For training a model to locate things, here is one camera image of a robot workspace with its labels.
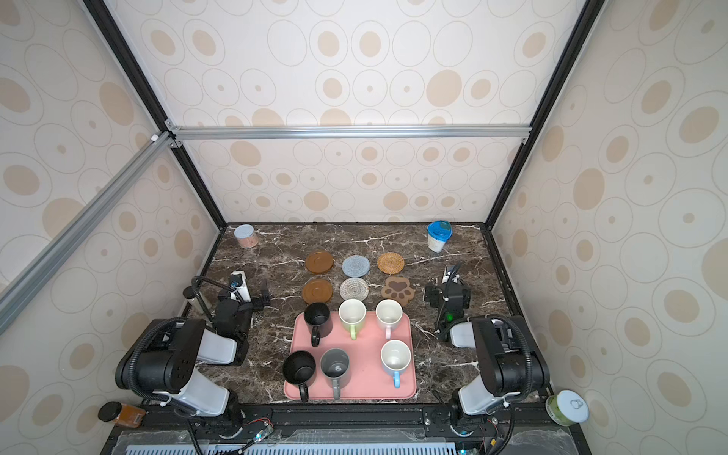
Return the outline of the rattan woven coaster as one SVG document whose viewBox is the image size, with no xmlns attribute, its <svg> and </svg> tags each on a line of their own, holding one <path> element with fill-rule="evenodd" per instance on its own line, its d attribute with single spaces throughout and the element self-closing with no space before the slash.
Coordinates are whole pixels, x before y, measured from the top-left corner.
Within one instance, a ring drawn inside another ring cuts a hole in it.
<svg viewBox="0 0 728 455">
<path fill-rule="evenodd" d="M 405 260 L 398 253 L 386 252 L 378 257 L 377 267 L 387 275 L 396 275 L 404 269 Z"/>
</svg>

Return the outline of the green mug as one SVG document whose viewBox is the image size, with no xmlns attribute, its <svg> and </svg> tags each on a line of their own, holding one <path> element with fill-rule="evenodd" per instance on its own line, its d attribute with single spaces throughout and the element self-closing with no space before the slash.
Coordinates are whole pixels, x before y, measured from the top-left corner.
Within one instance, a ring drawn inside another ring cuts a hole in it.
<svg viewBox="0 0 728 455">
<path fill-rule="evenodd" d="M 337 314 L 351 339 L 357 340 L 358 334 L 366 323 L 367 308 L 365 304 L 357 299 L 348 299 L 341 303 Z"/>
</svg>

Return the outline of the blue woven coaster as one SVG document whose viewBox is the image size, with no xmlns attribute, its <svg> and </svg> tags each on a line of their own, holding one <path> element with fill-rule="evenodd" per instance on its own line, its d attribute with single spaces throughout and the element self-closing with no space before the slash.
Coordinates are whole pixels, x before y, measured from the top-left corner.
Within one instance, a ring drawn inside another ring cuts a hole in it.
<svg viewBox="0 0 728 455">
<path fill-rule="evenodd" d="M 347 257 L 341 265 L 343 273 L 350 278 L 361 278 L 370 271 L 370 261 L 361 255 Z"/>
</svg>

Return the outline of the grey mug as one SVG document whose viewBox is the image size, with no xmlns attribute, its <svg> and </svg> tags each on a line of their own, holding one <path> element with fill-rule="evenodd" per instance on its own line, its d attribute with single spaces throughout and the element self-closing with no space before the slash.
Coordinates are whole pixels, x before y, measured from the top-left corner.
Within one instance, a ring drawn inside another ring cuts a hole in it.
<svg viewBox="0 0 728 455">
<path fill-rule="evenodd" d="M 351 363 L 348 354 L 339 348 L 326 351 L 320 359 L 320 369 L 333 391 L 333 398 L 341 400 L 343 389 L 351 380 Z"/>
</svg>

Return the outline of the brown wooden coaster front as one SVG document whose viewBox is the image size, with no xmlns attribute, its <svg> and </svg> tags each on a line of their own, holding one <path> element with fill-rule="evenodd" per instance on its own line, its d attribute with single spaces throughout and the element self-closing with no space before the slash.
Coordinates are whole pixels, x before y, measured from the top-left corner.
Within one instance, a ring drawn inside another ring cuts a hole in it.
<svg viewBox="0 0 728 455">
<path fill-rule="evenodd" d="M 303 287 L 301 297 L 307 304 L 328 303 L 333 297 L 333 286 L 328 280 L 313 279 Z"/>
</svg>

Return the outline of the black mug front left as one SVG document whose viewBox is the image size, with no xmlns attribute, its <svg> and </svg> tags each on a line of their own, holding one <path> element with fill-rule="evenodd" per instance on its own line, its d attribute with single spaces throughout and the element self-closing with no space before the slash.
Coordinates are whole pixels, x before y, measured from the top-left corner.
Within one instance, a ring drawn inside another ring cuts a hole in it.
<svg viewBox="0 0 728 455">
<path fill-rule="evenodd" d="M 309 400 L 309 387 L 317 375 L 314 356 L 307 351 L 290 354 L 282 364 L 282 374 L 286 383 L 298 388 L 301 402 L 306 403 Z"/>
</svg>

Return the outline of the amber jar black lid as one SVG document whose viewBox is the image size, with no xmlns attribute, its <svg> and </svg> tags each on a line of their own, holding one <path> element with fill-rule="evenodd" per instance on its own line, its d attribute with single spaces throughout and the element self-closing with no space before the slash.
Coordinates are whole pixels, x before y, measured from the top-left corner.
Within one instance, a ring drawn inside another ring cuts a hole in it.
<svg viewBox="0 0 728 455">
<path fill-rule="evenodd" d="M 98 411 L 98 419 L 123 428 L 139 428 L 147 411 L 137 406 L 117 401 L 105 403 Z"/>
</svg>

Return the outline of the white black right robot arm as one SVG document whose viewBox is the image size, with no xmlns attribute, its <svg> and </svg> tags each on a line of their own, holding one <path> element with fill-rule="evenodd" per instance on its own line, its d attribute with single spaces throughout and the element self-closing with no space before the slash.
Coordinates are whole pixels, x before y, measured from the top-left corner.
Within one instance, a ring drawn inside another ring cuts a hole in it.
<svg viewBox="0 0 728 455">
<path fill-rule="evenodd" d="M 479 375 L 450 400 L 451 420 L 493 415 L 549 386 L 550 371 L 521 316 L 466 317 L 471 293 L 458 282 L 427 286 L 424 300 L 438 310 L 435 335 L 456 348 L 473 349 Z"/>
</svg>

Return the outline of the silver aluminium frame bar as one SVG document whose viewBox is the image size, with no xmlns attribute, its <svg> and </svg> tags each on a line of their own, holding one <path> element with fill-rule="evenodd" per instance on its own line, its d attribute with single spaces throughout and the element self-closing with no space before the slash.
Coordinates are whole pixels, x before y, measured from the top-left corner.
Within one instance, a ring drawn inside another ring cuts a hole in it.
<svg viewBox="0 0 728 455">
<path fill-rule="evenodd" d="M 419 140 L 419 138 L 528 138 L 528 124 L 364 126 L 178 126 L 178 140 Z"/>
<path fill-rule="evenodd" d="M 79 245 L 112 212 L 159 154 L 171 147 L 170 132 L 159 132 L 77 214 L 1 295 L 1 331 L 6 332 L 28 304 L 79 248 Z"/>
</svg>

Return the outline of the cork paw coaster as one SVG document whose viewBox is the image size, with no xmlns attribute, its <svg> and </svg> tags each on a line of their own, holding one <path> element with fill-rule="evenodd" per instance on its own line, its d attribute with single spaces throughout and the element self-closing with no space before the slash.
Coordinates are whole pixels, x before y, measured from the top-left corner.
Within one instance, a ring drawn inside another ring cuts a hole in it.
<svg viewBox="0 0 728 455">
<path fill-rule="evenodd" d="M 385 280 L 381 290 L 383 299 L 397 301 L 400 305 L 408 305 L 415 297 L 415 289 L 409 279 L 402 276 L 390 276 Z"/>
</svg>

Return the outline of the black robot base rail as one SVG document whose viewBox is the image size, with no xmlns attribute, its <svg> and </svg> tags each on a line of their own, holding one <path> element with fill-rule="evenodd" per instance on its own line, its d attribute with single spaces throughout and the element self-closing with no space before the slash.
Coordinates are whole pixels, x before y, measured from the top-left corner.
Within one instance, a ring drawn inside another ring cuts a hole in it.
<svg viewBox="0 0 728 455">
<path fill-rule="evenodd" d="M 544 405 L 459 417 L 451 405 L 244 405 L 224 417 L 184 418 L 148 407 L 139 428 L 114 428 L 104 454 L 588 454 L 578 426 L 561 427 Z"/>
</svg>

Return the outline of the pink jar grey lid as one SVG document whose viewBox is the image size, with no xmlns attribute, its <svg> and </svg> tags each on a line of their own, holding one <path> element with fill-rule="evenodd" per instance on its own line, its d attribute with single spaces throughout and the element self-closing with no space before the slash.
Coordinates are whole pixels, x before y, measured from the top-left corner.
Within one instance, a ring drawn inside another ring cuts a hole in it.
<svg viewBox="0 0 728 455">
<path fill-rule="evenodd" d="M 259 245 L 259 238 L 252 225 L 240 225 L 233 231 L 241 248 L 250 249 Z"/>
</svg>

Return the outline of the green can white lid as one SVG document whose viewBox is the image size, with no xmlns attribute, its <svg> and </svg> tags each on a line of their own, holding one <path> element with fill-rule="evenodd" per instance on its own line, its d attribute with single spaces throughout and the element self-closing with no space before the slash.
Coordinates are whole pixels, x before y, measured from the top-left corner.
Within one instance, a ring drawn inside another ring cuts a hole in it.
<svg viewBox="0 0 728 455">
<path fill-rule="evenodd" d="M 562 427 L 584 423 L 590 417 L 586 400 L 571 390 L 550 396 L 545 402 L 545 409 L 550 418 Z"/>
</svg>

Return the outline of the silver aluminium frame bar rear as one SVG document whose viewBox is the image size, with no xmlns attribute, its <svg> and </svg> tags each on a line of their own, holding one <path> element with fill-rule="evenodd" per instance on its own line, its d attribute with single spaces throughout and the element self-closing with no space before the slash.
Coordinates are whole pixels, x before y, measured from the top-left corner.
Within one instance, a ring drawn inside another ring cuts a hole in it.
<svg viewBox="0 0 728 455">
<path fill-rule="evenodd" d="M 178 140 L 419 140 L 419 138 L 528 138 L 528 124 L 364 126 L 178 126 Z"/>
</svg>

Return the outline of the silver aluminium frame bar left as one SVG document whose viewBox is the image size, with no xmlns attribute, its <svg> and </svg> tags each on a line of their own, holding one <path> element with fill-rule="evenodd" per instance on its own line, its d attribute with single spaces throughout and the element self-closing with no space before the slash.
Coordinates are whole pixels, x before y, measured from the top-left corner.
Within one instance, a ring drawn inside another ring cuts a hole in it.
<svg viewBox="0 0 728 455">
<path fill-rule="evenodd" d="M 79 245 L 112 212 L 159 154 L 171 147 L 170 132 L 159 132 L 77 214 L 1 295 L 1 331 L 6 332 L 28 304 L 79 248 Z"/>
</svg>

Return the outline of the white cup blue lid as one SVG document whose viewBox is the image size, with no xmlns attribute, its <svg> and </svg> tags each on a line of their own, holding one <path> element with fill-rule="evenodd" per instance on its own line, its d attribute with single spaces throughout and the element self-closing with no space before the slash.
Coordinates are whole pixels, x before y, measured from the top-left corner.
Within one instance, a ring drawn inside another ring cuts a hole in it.
<svg viewBox="0 0 728 455">
<path fill-rule="evenodd" d="M 451 223 L 437 220 L 428 225 L 428 248 L 436 253 L 443 251 L 447 241 L 453 235 Z"/>
</svg>

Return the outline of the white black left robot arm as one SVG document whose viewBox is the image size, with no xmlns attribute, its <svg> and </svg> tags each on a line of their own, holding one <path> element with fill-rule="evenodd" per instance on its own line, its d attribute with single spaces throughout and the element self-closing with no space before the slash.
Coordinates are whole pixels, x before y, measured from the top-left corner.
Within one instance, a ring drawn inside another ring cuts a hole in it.
<svg viewBox="0 0 728 455">
<path fill-rule="evenodd" d="M 239 425 L 245 415 L 237 394 L 202 375 L 197 365 L 244 363 L 252 316 L 271 305 L 267 281 L 254 296 L 242 270 L 225 284 L 195 276 L 183 297 L 196 300 L 205 318 L 152 320 L 119 361 L 116 385 L 186 418 L 222 417 Z"/>
</svg>

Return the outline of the black mug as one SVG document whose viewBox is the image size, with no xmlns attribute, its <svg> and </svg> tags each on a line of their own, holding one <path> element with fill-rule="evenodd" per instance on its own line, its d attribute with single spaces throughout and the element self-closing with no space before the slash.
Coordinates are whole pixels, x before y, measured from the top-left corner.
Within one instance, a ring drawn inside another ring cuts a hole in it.
<svg viewBox="0 0 728 455">
<path fill-rule="evenodd" d="M 286 383 L 298 388 L 301 402 L 306 403 L 309 400 L 309 387 L 317 375 L 314 356 L 307 351 L 290 354 L 282 364 L 282 374 Z"/>
<path fill-rule="evenodd" d="M 310 333 L 311 346 L 317 348 L 322 339 L 333 331 L 331 311 L 326 303 L 311 303 L 303 313 L 303 318 Z"/>
</svg>

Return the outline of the pink plastic tray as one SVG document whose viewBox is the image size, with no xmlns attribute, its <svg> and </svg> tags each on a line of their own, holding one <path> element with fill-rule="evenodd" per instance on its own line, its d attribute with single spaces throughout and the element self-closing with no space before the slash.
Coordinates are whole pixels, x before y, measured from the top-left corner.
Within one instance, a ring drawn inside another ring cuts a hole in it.
<svg viewBox="0 0 728 455">
<path fill-rule="evenodd" d="M 319 347 L 312 347 L 310 333 L 305 323 L 303 313 L 295 319 L 294 333 L 290 354 L 297 351 L 306 351 L 314 356 L 317 362 L 317 374 L 314 382 L 308 386 L 309 402 L 317 400 L 332 400 L 333 389 L 330 381 L 322 374 L 320 358 L 325 352 L 333 348 L 345 351 L 350 358 L 350 368 L 347 377 L 349 383 L 342 388 L 341 401 L 354 400 L 404 400 L 417 394 L 417 379 L 414 360 L 405 369 L 400 379 L 400 387 L 394 386 L 394 378 L 388 375 L 382 366 L 381 349 L 387 342 L 385 331 L 379 327 L 375 312 L 369 311 L 362 331 L 357 340 L 352 340 L 344 330 L 337 312 L 331 313 L 333 331 L 320 342 Z M 405 342 L 411 350 L 413 359 L 413 341 L 411 340 L 410 319 L 407 315 L 398 327 L 392 331 L 392 339 Z"/>
</svg>

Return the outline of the multicolour woven coaster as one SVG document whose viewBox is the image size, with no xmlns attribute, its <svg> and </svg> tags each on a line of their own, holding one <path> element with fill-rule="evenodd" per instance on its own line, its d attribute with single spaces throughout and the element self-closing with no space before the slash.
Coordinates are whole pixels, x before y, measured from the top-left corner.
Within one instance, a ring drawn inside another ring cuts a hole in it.
<svg viewBox="0 0 728 455">
<path fill-rule="evenodd" d="M 365 301 L 369 295 L 369 286 L 362 278 L 349 278 L 340 285 L 339 295 L 343 301 Z"/>
</svg>

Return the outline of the blue handled white mug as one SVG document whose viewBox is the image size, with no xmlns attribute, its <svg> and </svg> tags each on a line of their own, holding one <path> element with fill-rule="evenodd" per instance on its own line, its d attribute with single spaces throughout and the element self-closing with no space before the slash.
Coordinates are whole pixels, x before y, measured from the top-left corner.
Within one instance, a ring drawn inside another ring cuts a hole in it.
<svg viewBox="0 0 728 455">
<path fill-rule="evenodd" d="M 404 372 L 411 364 L 409 346 L 401 340 L 389 340 L 383 345 L 380 358 L 384 371 L 392 378 L 394 388 L 399 389 Z"/>
</svg>

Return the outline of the brown wooden coaster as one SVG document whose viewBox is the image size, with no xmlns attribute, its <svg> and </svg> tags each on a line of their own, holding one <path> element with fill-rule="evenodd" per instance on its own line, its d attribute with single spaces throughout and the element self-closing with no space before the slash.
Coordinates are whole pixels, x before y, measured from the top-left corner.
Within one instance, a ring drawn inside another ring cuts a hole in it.
<svg viewBox="0 0 728 455">
<path fill-rule="evenodd" d="M 334 266 L 334 257 L 327 251 L 315 251 L 305 259 L 305 268 L 313 274 L 323 274 Z"/>
<path fill-rule="evenodd" d="M 301 297 L 307 304 L 328 303 L 333 297 L 333 286 L 328 280 L 313 279 L 303 287 Z"/>
</svg>

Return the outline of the black mug rear left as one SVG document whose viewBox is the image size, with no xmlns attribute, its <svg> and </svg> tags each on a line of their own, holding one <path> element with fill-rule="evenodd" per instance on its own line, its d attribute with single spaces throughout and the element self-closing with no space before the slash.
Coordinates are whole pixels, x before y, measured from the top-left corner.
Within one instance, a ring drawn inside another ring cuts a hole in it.
<svg viewBox="0 0 728 455">
<path fill-rule="evenodd" d="M 333 331 L 331 311 L 326 303 L 311 303 L 303 313 L 303 318 L 310 333 L 311 346 L 317 348 L 322 339 Z"/>
</svg>

